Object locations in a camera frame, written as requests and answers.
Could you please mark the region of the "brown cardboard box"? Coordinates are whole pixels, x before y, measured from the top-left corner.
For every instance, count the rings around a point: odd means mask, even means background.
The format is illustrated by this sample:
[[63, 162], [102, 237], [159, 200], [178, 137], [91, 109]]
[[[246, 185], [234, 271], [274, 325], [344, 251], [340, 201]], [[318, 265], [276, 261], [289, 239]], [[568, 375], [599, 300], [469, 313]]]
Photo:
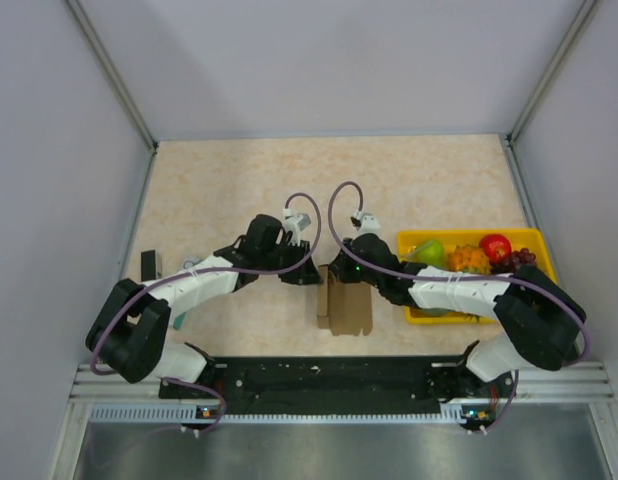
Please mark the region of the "brown cardboard box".
[[371, 287], [345, 284], [335, 279], [327, 265], [318, 267], [322, 283], [317, 288], [317, 326], [333, 336], [367, 336], [373, 328]]

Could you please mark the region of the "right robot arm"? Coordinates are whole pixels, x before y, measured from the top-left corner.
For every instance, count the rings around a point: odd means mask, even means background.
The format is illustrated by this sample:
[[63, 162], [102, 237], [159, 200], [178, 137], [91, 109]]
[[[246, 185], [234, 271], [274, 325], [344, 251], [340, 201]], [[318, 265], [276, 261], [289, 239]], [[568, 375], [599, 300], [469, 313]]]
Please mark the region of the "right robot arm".
[[495, 276], [452, 272], [399, 259], [373, 233], [347, 238], [328, 266], [343, 284], [366, 283], [393, 305], [445, 310], [497, 321], [503, 331], [478, 342], [456, 370], [458, 388], [476, 396], [510, 371], [559, 371], [582, 361], [586, 314], [535, 266]]

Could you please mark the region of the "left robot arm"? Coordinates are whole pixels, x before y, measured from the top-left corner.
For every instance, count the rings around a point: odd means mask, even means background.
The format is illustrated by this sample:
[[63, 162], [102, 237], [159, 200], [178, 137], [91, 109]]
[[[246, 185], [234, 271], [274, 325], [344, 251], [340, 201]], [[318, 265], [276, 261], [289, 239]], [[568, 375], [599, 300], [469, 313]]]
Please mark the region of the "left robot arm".
[[317, 285], [311, 244], [301, 233], [308, 214], [286, 209], [281, 219], [259, 214], [233, 244], [171, 277], [119, 281], [89, 330], [85, 344], [130, 384], [175, 378], [194, 396], [215, 387], [210, 357], [198, 347], [168, 340], [180, 317], [203, 303], [241, 290], [262, 276], [292, 285]]

